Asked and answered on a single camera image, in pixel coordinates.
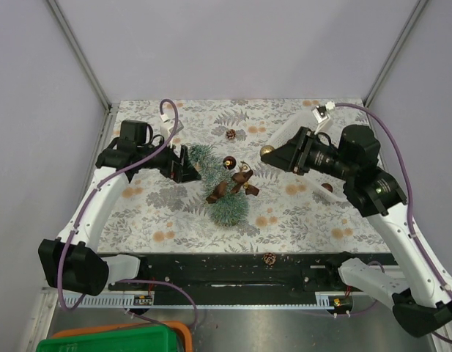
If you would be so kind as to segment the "medium gold bauble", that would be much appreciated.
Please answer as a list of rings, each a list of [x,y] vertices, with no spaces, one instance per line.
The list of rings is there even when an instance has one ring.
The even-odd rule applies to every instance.
[[[262,157],[262,156],[264,156],[264,155],[266,155],[266,154],[268,154],[268,153],[271,153],[274,149],[275,149],[275,148],[274,148],[273,146],[271,146],[271,145],[265,145],[265,146],[263,146],[263,147],[260,149],[259,154],[260,154],[260,156]]]

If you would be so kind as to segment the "white plastic basket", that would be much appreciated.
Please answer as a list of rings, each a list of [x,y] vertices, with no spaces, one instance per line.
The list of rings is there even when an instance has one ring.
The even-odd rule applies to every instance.
[[[267,140],[267,144],[278,153],[269,159],[272,165],[284,167],[286,171],[303,176],[315,194],[330,203],[345,203],[341,183],[330,182],[328,177],[318,173],[314,168],[316,154],[319,151],[328,153],[328,146],[320,142],[314,133],[318,122],[313,113],[303,110],[293,114]]]

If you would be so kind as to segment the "dark red glossy bauble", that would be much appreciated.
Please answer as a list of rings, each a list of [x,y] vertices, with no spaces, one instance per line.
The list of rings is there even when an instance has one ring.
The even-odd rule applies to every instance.
[[[237,161],[232,156],[226,156],[223,159],[223,166],[228,170],[233,170],[237,165]]]

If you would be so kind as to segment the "brown ribbon gold berry garland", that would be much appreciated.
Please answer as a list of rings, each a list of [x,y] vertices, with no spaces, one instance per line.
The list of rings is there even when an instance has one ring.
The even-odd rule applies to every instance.
[[[228,194],[238,194],[241,190],[245,192],[245,195],[258,196],[259,189],[250,183],[250,179],[253,176],[252,168],[244,161],[240,163],[239,171],[235,172],[230,180],[223,180],[217,184],[212,193],[206,198],[208,204],[214,204]]]

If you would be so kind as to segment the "small frosted christmas tree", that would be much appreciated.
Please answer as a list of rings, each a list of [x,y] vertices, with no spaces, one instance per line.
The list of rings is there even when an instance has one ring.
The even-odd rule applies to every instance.
[[[207,214],[220,227],[233,227],[246,220],[249,204],[243,191],[233,193],[237,159],[219,156],[213,146],[193,144],[188,148],[191,164],[201,176]]]

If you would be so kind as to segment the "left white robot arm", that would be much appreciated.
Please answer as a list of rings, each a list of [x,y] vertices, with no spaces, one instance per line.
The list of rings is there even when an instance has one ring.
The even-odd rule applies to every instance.
[[[97,157],[92,181],[71,220],[56,239],[41,242],[38,255],[45,278],[59,293],[97,296],[107,285],[122,280],[135,290],[149,284],[150,272],[141,266],[139,257],[117,254],[102,258],[97,248],[116,201],[136,173],[156,169],[175,183],[201,178],[189,161],[187,147],[176,151],[171,143],[181,122],[164,114],[161,117],[159,142],[148,123],[122,122],[120,135]]]

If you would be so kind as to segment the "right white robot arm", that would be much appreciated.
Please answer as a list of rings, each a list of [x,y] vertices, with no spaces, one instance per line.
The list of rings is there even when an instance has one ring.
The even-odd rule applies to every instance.
[[[452,321],[452,278],[433,257],[424,258],[427,244],[408,218],[407,197],[396,179],[378,167],[379,149],[364,125],[345,127],[337,147],[301,127],[280,147],[263,146],[260,158],[285,172],[314,170],[344,181],[347,200],[384,239],[404,278],[394,279],[342,252],[327,261],[326,285],[363,291],[391,309],[408,334],[423,337]]]

